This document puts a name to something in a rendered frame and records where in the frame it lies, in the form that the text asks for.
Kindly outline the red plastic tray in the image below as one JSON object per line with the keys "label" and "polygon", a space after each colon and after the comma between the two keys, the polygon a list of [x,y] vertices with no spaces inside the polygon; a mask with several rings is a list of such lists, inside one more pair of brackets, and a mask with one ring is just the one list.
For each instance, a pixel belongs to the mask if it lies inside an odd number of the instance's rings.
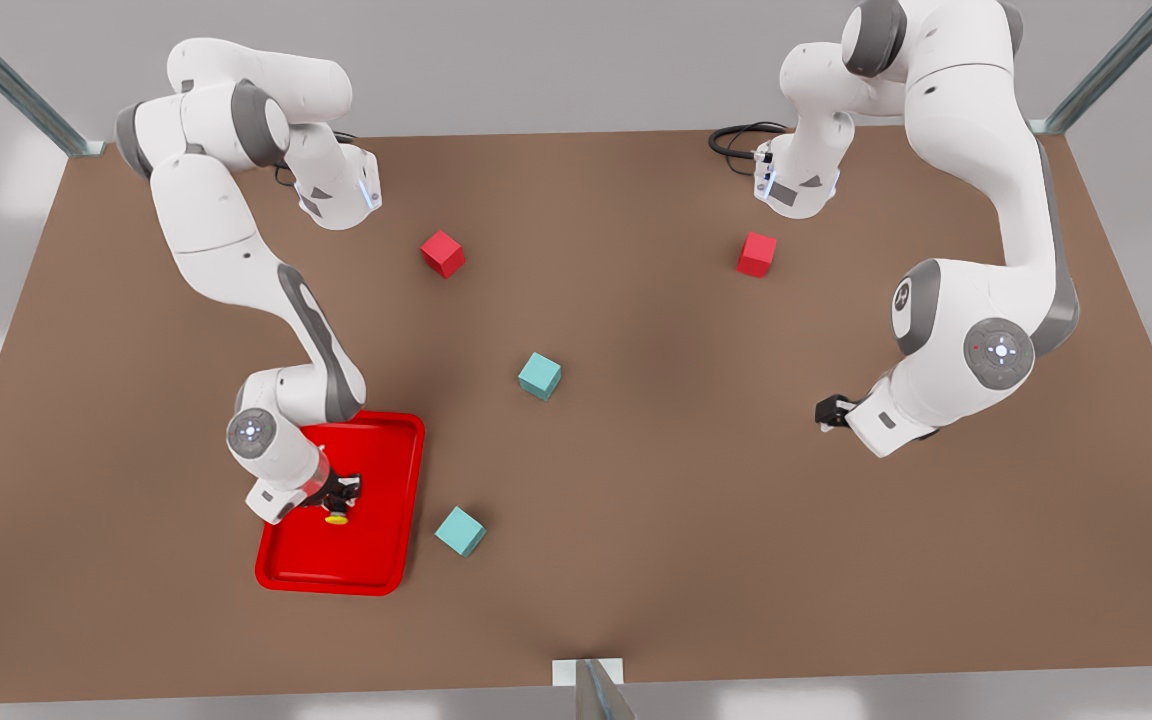
{"label": "red plastic tray", "polygon": [[329,524],[320,507],[306,507],[265,526],[257,582],[271,591],[389,594],[404,575],[424,424],[414,414],[361,411],[302,432],[323,446],[338,473],[361,475],[361,497],[343,525]]}

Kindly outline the teal cube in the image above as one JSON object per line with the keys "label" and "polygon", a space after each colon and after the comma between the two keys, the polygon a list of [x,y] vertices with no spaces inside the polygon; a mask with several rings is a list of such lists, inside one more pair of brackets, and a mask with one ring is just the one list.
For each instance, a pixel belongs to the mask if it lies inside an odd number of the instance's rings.
{"label": "teal cube", "polygon": [[561,365],[556,361],[550,361],[550,357],[532,353],[517,378],[520,387],[529,392],[531,396],[548,401],[556,389],[558,382],[561,382]]}
{"label": "teal cube", "polygon": [[460,506],[454,506],[442,524],[435,528],[435,538],[461,558],[470,556],[485,535],[486,528],[480,521]]}

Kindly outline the red cube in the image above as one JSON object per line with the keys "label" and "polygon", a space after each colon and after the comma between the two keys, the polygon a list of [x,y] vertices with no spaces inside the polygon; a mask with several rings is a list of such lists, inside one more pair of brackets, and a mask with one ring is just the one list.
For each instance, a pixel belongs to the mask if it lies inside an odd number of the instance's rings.
{"label": "red cube", "polygon": [[745,275],[763,278],[771,270],[774,252],[776,252],[776,238],[749,232],[742,242],[736,270]]}
{"label": "red cube", "polygon": [[445,232],[435,232],[420,243],[420,255],[430,268],[444,279],[450,278],[467,263],[465,249]]}

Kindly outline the silver frame post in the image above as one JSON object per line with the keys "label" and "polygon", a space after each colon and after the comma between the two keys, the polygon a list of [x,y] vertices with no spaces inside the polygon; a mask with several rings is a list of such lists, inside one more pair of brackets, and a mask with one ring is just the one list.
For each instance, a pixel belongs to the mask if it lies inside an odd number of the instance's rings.
{"label": "silver frame post", "polygon": [[1102,94],[1106,94],[1151,46],[1152,3],[1139,18],[1135,20],[1132,26],[1126,29],[1126,33],[1087,70],[1047,118],[1028,120],[1030,131],[1034,135],[1069,132],[1070,128],[1078,123],[1098,100],[1101,100]]}
{"label": "silver frame post", "polygon": [[575,688],[575,720],[637,720],[621,687],[622,659],[561,659],[550,664],[552,685]]}
{"label": "silver frame post", "polygon": [[105,149],[103,141],[88,141],[41,94],[18,76],[18,71],[0,56],[0,94],[26,118],[41,135],[54,142],[69,158],[97,158]]}

